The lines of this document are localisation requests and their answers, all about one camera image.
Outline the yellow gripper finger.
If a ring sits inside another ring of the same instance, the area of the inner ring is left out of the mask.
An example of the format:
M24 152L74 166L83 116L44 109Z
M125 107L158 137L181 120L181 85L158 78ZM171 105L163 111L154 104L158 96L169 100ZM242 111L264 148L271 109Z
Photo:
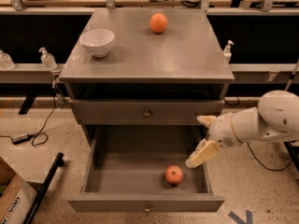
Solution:
M197 145L195 151L185 161L188 168L196 168L218 155L220 152L220 146L214 140L202 139Z
M216 119L215 116L198 116L197 120L200 124L204 125L205 127L209 128L212 122Z

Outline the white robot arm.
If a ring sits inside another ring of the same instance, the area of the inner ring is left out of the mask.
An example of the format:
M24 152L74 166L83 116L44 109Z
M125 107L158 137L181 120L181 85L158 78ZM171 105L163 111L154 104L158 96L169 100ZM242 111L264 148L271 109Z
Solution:
M217 117L198 116L197 120L208 132L185 161L189 168L214 158L221 148L240 147L251 141L297 141L299 97L288 91L270 91L260 98L256 107Z

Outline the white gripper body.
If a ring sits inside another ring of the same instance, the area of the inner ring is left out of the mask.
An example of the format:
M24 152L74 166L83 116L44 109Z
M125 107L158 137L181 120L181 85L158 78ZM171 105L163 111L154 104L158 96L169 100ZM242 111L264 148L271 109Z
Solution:
M217 116L209 126L209 138L216 141L220 147L240 147L243 142L238 138L235 131L236 113L226 113Z

